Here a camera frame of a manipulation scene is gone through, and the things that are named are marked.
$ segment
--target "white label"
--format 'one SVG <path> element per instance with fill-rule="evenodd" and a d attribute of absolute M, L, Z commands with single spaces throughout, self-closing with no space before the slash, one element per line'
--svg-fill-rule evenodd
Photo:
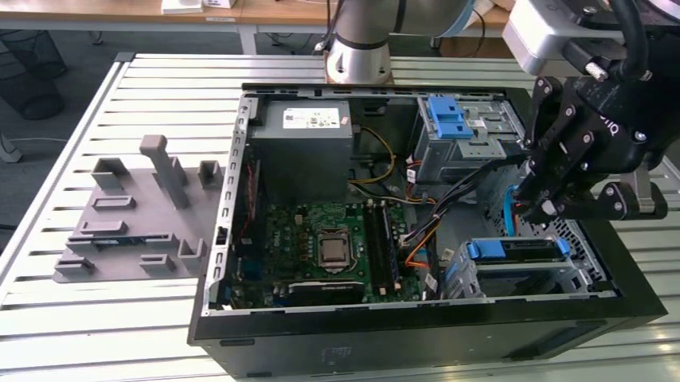
<path fill-rule="evenodd" d="M 416 170 L 414 169 L 406 170 L 406 180 L 409 183 L 416 184 Z"/>
<path fill-rule="evenodd" d="M 216 22 L 235 22 L 235 18 L 204 18 L 206 21 L 216 21 Z"/>
<path fill-rule="evenodd" d="M 450 249 L 445 249 L 444 253 L 438 256 L 438 259 L 441 261 L 450 261 L 454 258 L 456 252 L 453 252 Z"/>
<path fill-rule="evenodd" d="M 118 244 L 118 240 L 92 240 L 92 244 Z"/>
<path fill-rule="evenodd" d="M 428 276 L 425 276 L 425 283 L 428 284 L 429 289 L 437 291 L 437 280 L 429 273 Z"/>
<path fill-rule="evenodd" d="M 473 120 L 468 121 L 468 126 L 469 127 L 484 127 L 486 125 L 485 125 L 485 121 L 482 121 L 481 119 L 473 119 Z"/>
<path fill-rule="evenodd" d="M 283 129 L 339 129 L 341 111 L 327 109 L 286 109 Z"/>

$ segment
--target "gray carpet floor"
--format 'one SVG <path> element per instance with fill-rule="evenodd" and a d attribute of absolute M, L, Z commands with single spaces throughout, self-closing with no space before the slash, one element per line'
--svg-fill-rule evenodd
<path fill-rule="evenodd" d="M 68 138 L 83 112 L 102 84 L 102 80 L 119 52 L 241 54 L 241 39 L 235 33 L 136 33 L 106 32 L 104 43 L 94 45 L 87 32 L 53 31 L 70 71 L 55 82 L 66 100 L 66 109 L 44 121 L 25 121 L 0 100 L 0 131 L 9 139 Z M 261 54 L 310 54 L 321 35 L 294 34 L 273 46 L 265 34 L 257 35 Z M 394 37 L 390 40 L 393 56 L 438 57 L 429 48 L 426 37 Z M 16 164 L 0 162 L 0 224 L 19 224 L 31 201 L 43 185 L 60 154 L 63 143 L 21 141 L 15 143 L 23 152 Z M 0 250 L 12 233 L 0 230 Z"/>

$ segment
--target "power supply label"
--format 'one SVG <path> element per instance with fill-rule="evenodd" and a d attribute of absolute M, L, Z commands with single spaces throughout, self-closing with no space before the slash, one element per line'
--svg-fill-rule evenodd
<path fill-rule="evenodd" d="M 283 129 L 339 129 L 341 111 L 335 108 L 283 111 Z"/>

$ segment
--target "mesh trash can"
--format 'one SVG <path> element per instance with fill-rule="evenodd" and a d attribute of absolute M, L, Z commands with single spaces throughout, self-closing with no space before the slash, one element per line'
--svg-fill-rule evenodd
<path fill-rule="evenodd" d="M 0 41 L 36 77 L 48 80 L 66 73 L 60 51 L 45 30 L 3 29 Z"/>
<path fill-rule="evenodd" d="M 45 119 L 64 108 L 55 83 L 44 80 L 11 52 L 0 53 L 0 97 L 25 119 Z"/>

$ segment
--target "aluminum slotted table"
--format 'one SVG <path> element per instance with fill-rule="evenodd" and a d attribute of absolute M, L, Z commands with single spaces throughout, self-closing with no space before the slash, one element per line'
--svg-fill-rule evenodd
<path fill-rule="evenodd" d="M 394 58 L 391 66 L 397 84 L 533 87 L 512 60 Z M 112 65 L 0 256 L 3 382 L 230 379 L 203 350 L 186 344 L 195 279 L 56 284 L 53 265 L 95 185 L 88 173 L 99 157 L 147 168 L 139 139 L 164 134 L 168 153 L 184 167 L 204 159 L 226 163 L 242 83 L 323 81 L 319 57 L 139 54 Z M 669 200 L 668 218 L 615 226 L 668 316 L 548 361 L 309 380 L 680 380 L 680 184 L 668 162 L 652 177 Z"/>

